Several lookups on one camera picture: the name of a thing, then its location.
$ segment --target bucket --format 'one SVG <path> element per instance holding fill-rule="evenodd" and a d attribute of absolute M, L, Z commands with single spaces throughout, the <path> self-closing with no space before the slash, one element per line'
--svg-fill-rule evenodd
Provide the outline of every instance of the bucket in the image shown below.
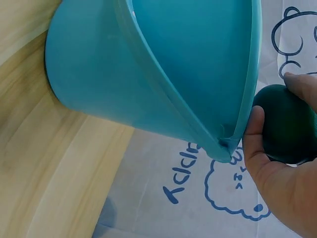
<path fill-rule="evenodd" d="M 261 3 L 186 2 L 64 0 L 46 42 L 49 82 L 70 109 L 194 142 L 230 162 L 257 82 Z"/>

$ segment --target white paper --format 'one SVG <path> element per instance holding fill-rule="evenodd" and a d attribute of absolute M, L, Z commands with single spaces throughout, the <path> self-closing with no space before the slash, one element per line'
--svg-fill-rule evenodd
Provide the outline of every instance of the white paper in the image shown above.
<path fill-rule="evenodd" d="M 265 0 L 262 5 L 264 31 L 257 91 L 268 84 L 283 84 L 279 71 L 281 75 L 317 71 L 317 2 Z M 280 21 L 283 23 L 272 40 Z M 301 39 L 303 47 L 296 52 Z M 136 130 L 93 237 L 298 235 L 269 212 L 245 170 L 241 148 L 231 164 L 221 164 L 196 144 Z"/>

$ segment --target wooden surface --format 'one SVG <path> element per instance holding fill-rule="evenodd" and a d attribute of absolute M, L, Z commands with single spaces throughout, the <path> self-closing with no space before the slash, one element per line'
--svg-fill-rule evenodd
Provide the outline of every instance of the wooden surface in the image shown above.
<path fill-rule="evenodd" d="M 133 132 L 51 92 L 44 42 L 58 3 L 0 1 L 0 238 L 90 238 Z"/>

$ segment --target cartoon face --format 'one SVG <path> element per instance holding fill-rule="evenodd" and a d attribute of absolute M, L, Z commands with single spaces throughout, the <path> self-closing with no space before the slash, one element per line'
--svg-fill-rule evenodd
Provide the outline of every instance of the cartoon face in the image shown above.
<path fill-rule="evenodd" d="M 268 217 L 270 211 L 245 168 L 238 147 L 229 164 L 212 160 L 205 179 L 205 197 L 211 205 L 229 214 L 241 214 L 251 221 Z"/>
<path fill-rule="evenodd" d="M 316 21 L 317 12 L 300 12 L 291 6 L 285 10 L 284 18 L 273 28 L 271 40 L 279 53 L 281 78 L 287 71 L 296 74 L 317 74 Z"/>

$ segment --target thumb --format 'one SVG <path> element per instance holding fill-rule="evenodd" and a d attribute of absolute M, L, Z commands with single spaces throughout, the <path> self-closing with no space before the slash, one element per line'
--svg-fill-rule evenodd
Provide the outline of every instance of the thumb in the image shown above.
<path fill-rule="evenodd" d="M 284 75 L 284 82 L 289 91 L 304 100 L 317 112 L 317 78 L 287 72 Z"/>
<path fill-rule="evenodd" d="M 260 106 L 252 109 L 248 126 L 243 137 L 245 165 L 260 193 L 265 193 L 265 186 L 270 186 L 269 178 L 277 171 L 288 167 L 286 164 L 270 161 L 264 152 L 262 130 L 264 110 Z"/>

